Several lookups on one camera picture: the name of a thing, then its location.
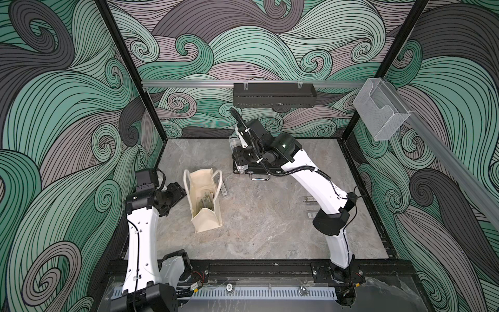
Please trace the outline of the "cream canvas tote bag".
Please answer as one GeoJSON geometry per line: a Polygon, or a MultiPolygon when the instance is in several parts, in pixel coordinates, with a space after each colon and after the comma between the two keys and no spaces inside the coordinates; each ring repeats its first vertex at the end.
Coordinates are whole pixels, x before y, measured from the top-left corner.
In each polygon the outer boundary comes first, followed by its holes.
{"type": "Polygon", "coordinates": [[[183,183],[191,210],[195,233],[214,230],[223,226],[219,197],[222,190],[221,170],[184,170],[183,183]]]}

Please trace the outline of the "green label compass case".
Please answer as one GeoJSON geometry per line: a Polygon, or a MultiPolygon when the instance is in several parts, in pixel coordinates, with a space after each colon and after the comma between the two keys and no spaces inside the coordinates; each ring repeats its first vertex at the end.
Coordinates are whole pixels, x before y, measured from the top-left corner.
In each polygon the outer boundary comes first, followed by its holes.
{"type": "Polygon", "coordinates": [[[197,207],[199,211],[202,209],[214,210],[214,201],[211,194],[205,194],[197,199],[197,207]]]}

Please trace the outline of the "clear compass case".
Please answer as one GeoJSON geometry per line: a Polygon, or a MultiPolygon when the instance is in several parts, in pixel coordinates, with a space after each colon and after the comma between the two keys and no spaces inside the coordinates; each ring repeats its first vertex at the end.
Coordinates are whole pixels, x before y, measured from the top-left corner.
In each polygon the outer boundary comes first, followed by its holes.
{"type": "Polygon", "coordinates": [[[314,219],[317,214],[319,213],[319,211],[307,211],[306,214],[307,214],[307,217],[309,219],[314,219]]]}
{"type": "Polygon", "coordinates": [[[318,205],[317,200],[313,196],[304,196],[302,200],[306,205],[318,205]]]}

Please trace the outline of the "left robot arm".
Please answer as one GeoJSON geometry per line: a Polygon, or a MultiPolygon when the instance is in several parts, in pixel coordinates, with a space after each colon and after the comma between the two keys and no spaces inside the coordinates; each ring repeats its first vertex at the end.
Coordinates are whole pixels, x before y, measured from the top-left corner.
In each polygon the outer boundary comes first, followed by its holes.
{"type": "Polygon", "coordinates": [[[161,217],[187,195],[179,183],[158,189],[140,185],[126,198],[129,228],[126,278],[120,297],[111,300],[111,311],[178,311],[179,282],[188,280],[192,267],[188,254],[178,250],[157,257],[156,232],[161,217]]]}

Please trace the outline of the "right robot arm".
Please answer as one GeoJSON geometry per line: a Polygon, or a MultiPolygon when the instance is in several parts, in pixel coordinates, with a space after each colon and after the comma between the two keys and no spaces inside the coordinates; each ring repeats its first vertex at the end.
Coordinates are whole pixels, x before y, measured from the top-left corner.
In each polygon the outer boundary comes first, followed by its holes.
{"type": "Polygon", "coordinates": [[[292,135],[272,136],[258,120],[246,122],[239,115],[236,120],[237,136],[231,143],[234,172],[254,181],[293,177],[320,206],[313,226],[326,236],[332,265],[349,269],[353,253],[346,228],[358,196],[336,186],[292,135]]]}

